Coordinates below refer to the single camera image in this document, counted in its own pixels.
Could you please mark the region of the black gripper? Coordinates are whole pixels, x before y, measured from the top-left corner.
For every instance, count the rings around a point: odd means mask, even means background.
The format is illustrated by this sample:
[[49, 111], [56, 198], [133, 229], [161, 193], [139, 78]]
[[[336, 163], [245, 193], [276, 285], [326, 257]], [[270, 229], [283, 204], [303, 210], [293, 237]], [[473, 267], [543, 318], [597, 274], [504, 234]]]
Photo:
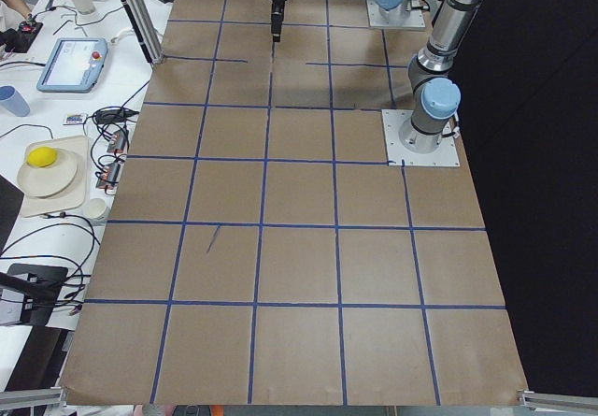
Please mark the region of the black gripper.
[[285, 2], [272, 2], [271, 6], [271, 35], [275, 43], [279, 42], [284, 22]]

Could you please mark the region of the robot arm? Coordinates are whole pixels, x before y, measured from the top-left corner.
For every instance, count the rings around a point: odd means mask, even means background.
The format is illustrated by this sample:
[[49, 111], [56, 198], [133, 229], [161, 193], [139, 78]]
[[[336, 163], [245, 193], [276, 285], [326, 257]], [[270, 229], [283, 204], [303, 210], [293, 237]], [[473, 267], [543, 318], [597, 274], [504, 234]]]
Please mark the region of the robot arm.
[[461, 92], [448, 73], [482, 1], [444, 0], [428, 42], [408, 65], [415, 109], [400, 127], [399, 139], [411, 152], [436, 151], [446, 123], [457, 113]]
[[417, 10], [430, 10], [430, 6], [425, 0], [375, 0], [375, 3], [378, 6], [379, 14], [387, 22], [406, 19]]

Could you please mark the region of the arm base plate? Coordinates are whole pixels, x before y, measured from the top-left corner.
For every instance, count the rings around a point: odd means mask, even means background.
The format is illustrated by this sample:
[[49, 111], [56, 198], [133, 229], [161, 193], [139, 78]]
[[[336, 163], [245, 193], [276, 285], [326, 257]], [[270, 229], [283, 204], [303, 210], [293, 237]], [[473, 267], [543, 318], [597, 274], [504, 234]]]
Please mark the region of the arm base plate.
[[398, 29], [405, 31], [424, 31], [426, 23], [421, 10], [413, 5], [415, 0], [405, 0], [398, 7], [386, 10], [376, 0], [366, 0], [369, 27], [375, 29]]
[[381, 113], [389, 166], [460, 166], [449, 122], [439, 134], [427, 136], [413, 127], [412, 110], [383, 109]]

